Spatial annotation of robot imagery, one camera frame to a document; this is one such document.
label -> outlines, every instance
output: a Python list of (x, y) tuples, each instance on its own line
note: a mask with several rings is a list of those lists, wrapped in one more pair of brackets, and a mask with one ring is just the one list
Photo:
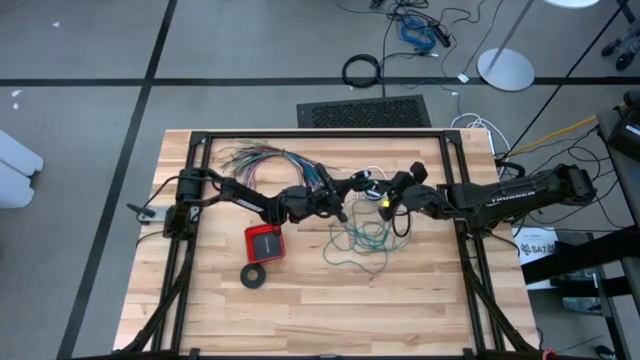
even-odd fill
[(469, 81), (469, 77), (463, 73), (458, 74), (458, 80), (460, 80), (463, 84), (466, 84)]
[(535, 191), (529, 191), (529, 192), (522, 193), (522, 194), (508, 195), (508, 196), (503, 196), (503, 197), (491, 199), (491, 204), (487, 204), (487, 206), (492, 206), (492, 205), (495, 205), (495, 203), (499, 203), (499, 202), (502, 202), (502, 201), (514, 200), (514, 199), (519, 199), (519, 198), (535, 195), (535, 193), (536, 193)]
[(631, 125), (627, 125), (625, 128), (627, 130), (631, 131), (632, 133), (640, 136), (640, 130), (636, 129), (635, 127), (633, 127)]
[[(514, 227), (513, 233), (515, 234), (517, 231), (517, 227)], [(524, 265), (531, 261), (553, 254), (558, 237), (554, 231), (523, 227), (515, 240), (516, 244), (520, 248), (520, 264)], [(553, 286), (551, 286), (551, 282), (549, 282), (549, 280), (543, 280), (527, 285), (527, 290), (550, 288), (553, 288)]]
[(253, 205), (252, 203), (246, 202), (246, 201), (244, 201), (242, 199), (238, 199), (238, 200), (234, 201), (234, 203), (236, 203), (236, 204), (238, 204), (238, 205), (240, 205), (242, 207), (245, 207), (245, 208), (247, 208), (249, 210), (255, 211), (255, 212), (262, 212), (262, 210), (264, 210), (261, 207)]

butcher block tabletop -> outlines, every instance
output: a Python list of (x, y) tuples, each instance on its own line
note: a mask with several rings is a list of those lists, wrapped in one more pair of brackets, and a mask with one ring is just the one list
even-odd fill
[[(152, 193), (184, 167), (192, 131), (202, 130), (165, 133)], [(486, 131), (460, 132), (471, 181), (496, 182)], [(259, 140), (323, 163), (335, 179), (346, 178), (371, 165), (391, 177), (420, 161), (429, 173), (425, 184), (445, 183), (437, 139)], [(221, 165), (238, 145), (238, 139), (214, 139), (208, 166), (228, 176)], [(460, 181), (453, 146), (450, 153), (454, 177)], [(374, 178), (382, 177), (376, 170), (372, 173)], [(257, 191), (275, 196), (300, 180), (292, 164), (274, 158), (260, 165), (256, 181)], [(152, 205), (174, 204), (175, 189), (175, 182), (165, 187)], [(215, 190), (209, 186), (205, 197), (213, 194)], [(366, 210), (368, 205), (357, 202), (357, 206)], [(379, 220), (365, 216), (365, 220)], [(412, 214), (412, 220), (407, 245), (390, 253), (386, 267), (376, 275), (351, 262), (342, 265), (327, 262), (353, 260), (373, 271), (385, 265), (382, 253), (363, 257), (328, 245), (332, 235), (337, 245), (349, 242), (346, 234), (338, 234), (340, 228), (335, 217), (311, 217), (297, 225), (286, 223), (282, 227), (286, 256), (265, 263), (267, 281), (252, 290), (240, 282), (240, 270), (247, 264), (244, 230), (261, 224), (260, 218), (232, 203), (205, 208), (200, 219), (180, 352), (187, 354), (191, 348), (199, 348), (203, 355), (459, 355), (462, 348), (474, 348), (453, 221), (433, 220), (421, 214)], [(406, 218), (398, 223), (400, 227), (406, 226)], [(161, 223), (143, 226), (140, 236), (161, 229)], [(512, 239), (506, 224), (495, 233)], [(492, 238), (484, 242), (498, 305), (525, 339), (537, 346), (535, 321), (516, 249)], [(137, 247), (114, 349), (133, 340), (155, 310), (169, 244), (170, 240), (154, 235)], [(180, 256), (184, 248), (186, 245), (182, 244)], [(469, 246), (469, 252), (474, 255), (473, 246)], [(492, 348), (488, 315), (482, 302), (479, 299), (478, 302), (487, 347)], [(167, 315), (164, 349), (169, 348), (174, 317), (175, 304)]]

floor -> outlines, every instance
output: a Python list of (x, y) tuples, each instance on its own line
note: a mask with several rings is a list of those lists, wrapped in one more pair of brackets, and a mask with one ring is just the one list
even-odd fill
[[(365, 11), (367, 3), (340, 1)], [(475, 17), (478, 3), (458, 0), (455, 6)], [(459, 45), (446, 60), (446, 76), (456, 76), (470, 61), (498, 3), (485, 1), (477, 24), (450, 26)], [(504, 2), (479, 54), (500, 44), (524, 4)], [(432, 0), (427, 13), (437, 16), (447, 5)], [(640, 14), (637, 3), (630, 6)], [(423, 95), (434, 127), (449, 126), (459, 99), (463, 112), (492, 121), (512, 143), (563, 85), (521, 144), (534, 141), (611, 108), (640, 84), (640, 61), (618, 73), (615, 59), (599, 54), (625, 29), (622, 15), (565, 79), (616, 8), (615, 0), (583, 10), (535, 2), (509, 44), (535, 67), (537, 80), (525, 91), (506, 93), (484, 85), (473, 59), (465, 72), (471, 80), (448, 86), (458, 95), (430, 82), (413, 90), (391, 85), (388, 95)], [(456, 16), (447, 13), (443, 22), (450, 25)], [(100, 255), (100, 244), (104, 251), (99, 263), (88, 266), (99, 265), (93, 290), (83, 294), (88, 306), (72, 353), (108, 353), (140, 230), (125, 204), (141, 203), (149, 194), (164, 130), (292, 128), (298, 103), (379, 97), (379, 86), (350, 89), (339, 76), (352, 55), (381, 56), (386, 25), (380, 15), (349, 13), (326, 0), (3, 1), (0, 128), (40, 154), (45, 168), (32, 204), (0, 211), (0, 357), (24, 358), (25, 351), (34, 359), (57, 356), (94, 242), (94, 256)], [(394, 35), (387, 53), (395, 51), (412, 49)], [(405, 85), (424, 77), (442, 79), (446, 49), (435, 51), (438, 58), (390, 61), (387, 76), (407, 77)], [(366, 76), (369, 69), (358, 66), (353, 74)], [(583, 144), (604, 156), (595, 136)], [(560, 149), (523, 155), (518, 162), (534, 169)], [(564, 156), (556, 160), (575, 162)], [(592, 164), (580, 165), (596, 171)], [(610, 166), (603, 163), (602, 172)], [(614, 181), (615, 175), (608, 175), (597, 187), (606, 192)], [(616, 206), (621, 201), (614, 188), (603, 203), (616, 223), (628, 225), (628, 211)], [(550, 207), (538, 219), (550, 221), (567, 212)], [(613, 228), (597, 207), (555, 226)], [(530, 297), (545, 347), (563, 350), (604, 335), (563, 352), (592, 355), (593, 345), (609, 342), (602, 319), (563, 310), (554, 293)], [(636, 320), (628, 300), (620, 299), (619, 308)], [(630, 323), (629, 333), (637, 337), (638, 321)]]

sticker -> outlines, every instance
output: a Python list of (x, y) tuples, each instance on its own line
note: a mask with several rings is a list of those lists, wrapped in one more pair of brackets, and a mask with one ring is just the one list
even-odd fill
[(469, 81), (469, 77), (463, 73), (458, 74), (458, 80), (462, 81), (463, 84), (466, 84)]
[[(531, 261), (541, 259), (547, 255), (553, 254), (555, 251), (556, 241), (558, 237), (554, 231), (547, 231), (538, 228), (523, 227), (520, 230), (515, 241), (520, 249), (520, 264), (524, 265)], [(538, 289), (550, 289), (551, 282), (549, 280), (543, 280), (537, 283), (527, 285), (527, 290)]]
[(259, 206), (253, 205), (252, 203), (246, 202), (246, 201), (241, 200), (241, 199), (238, 199), (238, 200), (236, 200), (234, 202), (236, 204), (242, 206), (242, 207), (245, 207), (245, 208), (247, 208), (249, 210), (252, 210), (252, 211), (255, 211), (255, 212), (261, 212), (262, 210), (264, 210)]
[(638, 129), (634, 128), (634, 127), (633, 127), (633, 126), (631, 126), (631, 125), (627, 125), (625, 128), (626, 128), (627, 130), (631, 131), (632, 133), (636, 134), (636, 135), (640, 135), (640, 130), (638, 130)]

yellow cable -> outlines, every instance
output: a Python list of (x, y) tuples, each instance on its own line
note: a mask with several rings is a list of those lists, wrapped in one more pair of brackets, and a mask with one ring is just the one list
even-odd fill
[(588, 118), (586, 118), (586, 119), (584, 119), (584, 120), (580, 121), (580, 122), (579, 122), (579, 123), (577, 123), (577, 124), (573, 124), (573, 125), (571, 125), (571, 126), (569, 126), (569, 127), (567, 127), (567, 128), (564, 128), (564, 129), (562, 129), (562, 130), (558, 130), (558, 131), (556, 131), (556, 132), (554, 132), (554, 133), (551, 133), (551, 134), (549, 134), (549, 135), (547, 135), (547, 136), (543, 137), (542, 139), (536, 140), (536, 141), (534, 141), (534, 142), (532, 142), (532, 143), (530, 143), (530, 144), (527, 144), (527, 145), (525, 145), (525, 146), (523, 146), (523, 147), (519, 148), (518, 150), (516, 150), (516, 151), (512, 152), (512, 153), (509, 155), (509, 157), (519, 155), (519, 154), (521, 154), (521, 153), (523, 153), (523, 152), (525, 152), (525, 151), (527, 151), (527, 150), (531, 149), (532, 147), (536, 147), (536, 146), (538, 146), (538, 145), (542, 144), (543, 142), (546, 142), (546, 141), (549, 141), (550, 139), (553, 139), (553, 138), (554, 138), (554, 137), (556, 137), (556, 136), (560, 136), (560, 135), (562, 135), (562, 134), (566, 134), (566, 133), (568, 133), (568, 132), (571, 132), (571, 131), (573, 131), (573, 130), (575, 130), (575, 129), (577, 129), (577, 128), (581, 127), (581, 126), (584, 126), (584, 125), (587, 125), (587, 124), (589, 124), (589, 123), (591, 123), (591, 122), (594, 122), (595, 120), (596, 120), (596, 116), (595, 116), (595, 115), (590, 116), (590, 117), (588, 117)]

